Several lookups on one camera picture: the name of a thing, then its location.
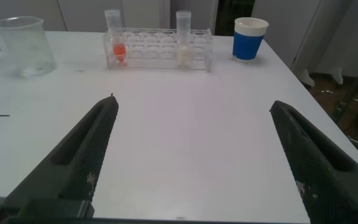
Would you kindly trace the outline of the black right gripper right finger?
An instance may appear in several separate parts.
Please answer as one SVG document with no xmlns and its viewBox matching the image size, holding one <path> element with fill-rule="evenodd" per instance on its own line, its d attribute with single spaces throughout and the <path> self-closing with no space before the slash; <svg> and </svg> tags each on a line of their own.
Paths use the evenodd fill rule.
<svg viewBox="0 0 358 224">
<path fill-rule="evenodd" d="M 358 223 L 358 163 L 294 107 L 270 113 L 310 222 Z"/>
</svg>

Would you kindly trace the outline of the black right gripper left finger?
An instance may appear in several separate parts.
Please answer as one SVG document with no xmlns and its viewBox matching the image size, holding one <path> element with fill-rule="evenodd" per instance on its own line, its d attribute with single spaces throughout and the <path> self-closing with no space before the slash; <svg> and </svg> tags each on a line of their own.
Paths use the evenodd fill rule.
<svg viewBox="0 0 358 224">
<path fill-rule="evenodd" d="M 5 206 L 31 199 L 92 200 L 118 109 L 112 95 L 97 102 L 6 197 Z"/>
</svg>

